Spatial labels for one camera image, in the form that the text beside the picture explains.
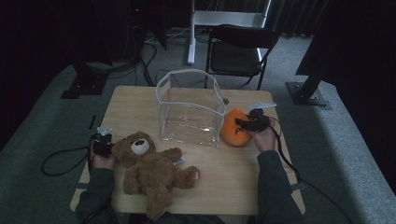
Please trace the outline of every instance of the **plush toy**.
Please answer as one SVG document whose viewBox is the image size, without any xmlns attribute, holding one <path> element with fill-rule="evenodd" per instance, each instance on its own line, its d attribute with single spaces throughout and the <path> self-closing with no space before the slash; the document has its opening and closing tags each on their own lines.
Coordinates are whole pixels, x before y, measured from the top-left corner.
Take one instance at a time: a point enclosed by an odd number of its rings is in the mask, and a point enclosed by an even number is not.
<svg viewBox="0 0 396 224">
<path fill-rule="evenodd" d="M 180 148 L 156 152 L 154 142 L 143 132 L 133 133 L 117 142 L 112 153 L 127 167 L 124 193 L 146 194 L 147 215 L 152 220 L 157 220 L 172 204 L 172 187 L 190 189 L 200 174 L 195 166 L 181 170 L 174 165 L 181 158 Z"/>
<path fill-rule="evenodd" d="M 234 147 L 242 147 L 251 136 L 241 126 L 235 123 L 235 119 L 248 120 L 248 116 L 242 112 L 241 108 L 236 107 L 224 116 L 223 126 L 221 127 L 222 138 Z"/>
</svg>

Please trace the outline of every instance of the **black chair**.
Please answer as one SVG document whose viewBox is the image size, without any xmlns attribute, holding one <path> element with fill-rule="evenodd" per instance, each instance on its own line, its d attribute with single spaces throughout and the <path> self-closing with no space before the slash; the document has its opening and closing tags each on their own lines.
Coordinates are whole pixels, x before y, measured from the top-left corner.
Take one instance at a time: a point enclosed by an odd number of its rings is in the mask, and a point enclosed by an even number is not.
<svg viewBox="0 0 396 224">
<path fill-rule="evenodd" d="M 246 84 L 260 74 L 259 91 L 268 55 L 278 39 L 278 33 L 266 28 L 214 26 L 209 33 L 205 71 L 215 75 L 249 77 Z M 262 57 L 259 49 L 267 49 Z"/>
</svg>

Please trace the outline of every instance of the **orange object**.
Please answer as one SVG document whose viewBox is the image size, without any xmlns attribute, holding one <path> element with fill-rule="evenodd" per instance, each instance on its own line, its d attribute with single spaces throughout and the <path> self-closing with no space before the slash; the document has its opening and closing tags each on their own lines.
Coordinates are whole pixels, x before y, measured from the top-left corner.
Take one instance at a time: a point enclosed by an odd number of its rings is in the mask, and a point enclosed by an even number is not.
<svg viewBox="0 0 396 224">
<path fill-rule="evenodd" d="M 248 132 L 240 130 L 241 126 L 235 123 L 235 119 L 248 120 L 248 117 L 239 107 L 228 112 L 221 127 L 221 136 L 230 145 L 241 147 L 250 141 L 251 136 Z"/>
</svg>

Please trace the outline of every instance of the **hand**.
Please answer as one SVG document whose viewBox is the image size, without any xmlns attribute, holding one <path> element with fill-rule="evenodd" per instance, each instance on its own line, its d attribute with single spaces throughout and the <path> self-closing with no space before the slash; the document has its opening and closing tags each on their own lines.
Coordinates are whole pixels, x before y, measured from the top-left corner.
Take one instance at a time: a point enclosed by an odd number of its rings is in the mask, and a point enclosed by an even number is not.
<svg viewBox="0 0 396 224">
<path fill-rule="evenodd" d="M 275 120 L 270 118 L 270 125 L 275 127 Z M 254 143 L 256 144 L 257 149 L 260 152 L 264 152 L 267 150 L 275 150 L 276 146 L 276 134 L 274 131 L 268 127 L 264 131 L 257 133 L 252 131 L 247 131 L 253 138 Z"/>
<path fill-rule="evenodd" d="M 92 160 L 92 169 L 95 168 L 105 168 L 109 170 L 114 170 L 114 163 L 116 162 L 116 158 L 111 155 L 109 158 L 101 157 L 100 155 L 95 155 L 91 151 L 91 160 Z"/>
</svg>

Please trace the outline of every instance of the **transparent container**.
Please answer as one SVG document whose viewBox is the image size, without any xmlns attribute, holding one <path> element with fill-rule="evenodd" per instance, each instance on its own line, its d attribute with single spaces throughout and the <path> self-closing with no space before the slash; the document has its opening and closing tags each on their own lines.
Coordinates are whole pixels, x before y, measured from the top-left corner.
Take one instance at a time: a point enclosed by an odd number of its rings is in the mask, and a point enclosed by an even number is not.
<svg viewBox="0 0 396 224">
<path fill-rule="evenodd" d="M 198 69 L 172 71 L 156 93 L 162 140 L 219 147 L 226 108 L 214 77 Z"/>
</svg>

